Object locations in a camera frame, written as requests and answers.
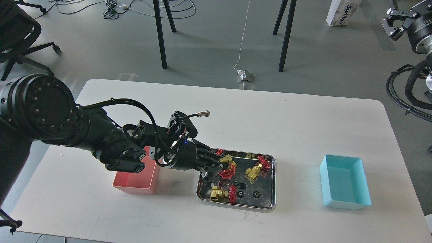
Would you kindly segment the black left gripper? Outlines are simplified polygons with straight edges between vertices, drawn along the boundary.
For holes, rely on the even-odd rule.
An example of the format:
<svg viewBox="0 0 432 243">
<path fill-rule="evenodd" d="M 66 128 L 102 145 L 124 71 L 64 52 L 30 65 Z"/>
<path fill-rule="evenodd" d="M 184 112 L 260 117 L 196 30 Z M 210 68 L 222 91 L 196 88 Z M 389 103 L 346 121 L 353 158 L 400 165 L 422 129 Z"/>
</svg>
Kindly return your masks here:
<svg viewBox="0 0 432 243">
<path fill-rule="evenodd" d="M 222 164 L 219 163 L 219 159 L 223 156 L 211 151 L 207 145 L 198 140 L 187 140 L 184 145 L 183 151 L 176 154 L 171 163 L 159 163 L 159 166 L 177 170 L 194 169 L 200 171 L 204 179 L 216 176 L 223 169 Z"/>
</svg>

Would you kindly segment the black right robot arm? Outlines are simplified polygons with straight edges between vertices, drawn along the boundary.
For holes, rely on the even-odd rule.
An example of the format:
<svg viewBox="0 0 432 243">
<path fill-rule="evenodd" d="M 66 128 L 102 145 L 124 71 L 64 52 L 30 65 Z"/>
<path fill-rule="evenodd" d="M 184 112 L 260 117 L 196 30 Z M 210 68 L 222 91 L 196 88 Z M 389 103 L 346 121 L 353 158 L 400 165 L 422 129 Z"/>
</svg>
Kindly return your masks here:
<svg viewBox="0 0 432 243">
<path fill-rule="evenodd" d="M 409 10 L 400 10 L 395 0 L 390 0 L 390 9 L 381 24 L 388 37 L 398 40 L 404 33 L 407 34 L 412 51 L 417 54 L 426 54 L 425 60 L 413 66 L 404 65 L 390 74 L 387 79 L 386 91 L 391 100 L 405 110 L 405 114 L 412 114 L 423 120 L 431 122 L 432 116 L 424 110 L 431 110 L 431 103 L 423 102 L 413 95 L 413 88 L 418 79 L 425 80 L 431 95 L 431 52 L 432 52 L 432 10 L 431 1 L 422 0 Z M 410 71 L 406 81 L 404 93 L 410 103 L 406 103 L 395 91 L 395 78 L 403 72 Z"/>
</svg>

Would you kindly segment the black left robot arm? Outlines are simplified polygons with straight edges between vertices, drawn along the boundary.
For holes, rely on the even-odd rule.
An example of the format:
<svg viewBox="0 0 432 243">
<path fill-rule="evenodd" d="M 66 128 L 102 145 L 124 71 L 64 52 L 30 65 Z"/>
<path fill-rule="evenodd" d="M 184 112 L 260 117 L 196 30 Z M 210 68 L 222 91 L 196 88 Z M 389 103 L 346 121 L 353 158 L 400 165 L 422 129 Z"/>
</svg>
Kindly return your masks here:
<svg viewBox="0 0 432 243">
<path fill-rule="evenodd" d="M 127 105 L 141 109 L 150 122 L 120 126 L 109 118 L 106 106 Z M 175 112 L 166 127 L 158 126 L 149 109 L 128 98 L 110 99 L 88 106 L 75 103 L 69 88 L 59 79 L 34 74 L 1 81 L 1 202 L 26 163 L 31 145 L 79 148 L 114 172 L 140 173 L 149 147 L 160 167 L 200 171 L 204 179 L 227 169 L 222 155 L 196 140 L 192 117 L 208 117 L 209 111 L 185 115 Z"/>
</svg>

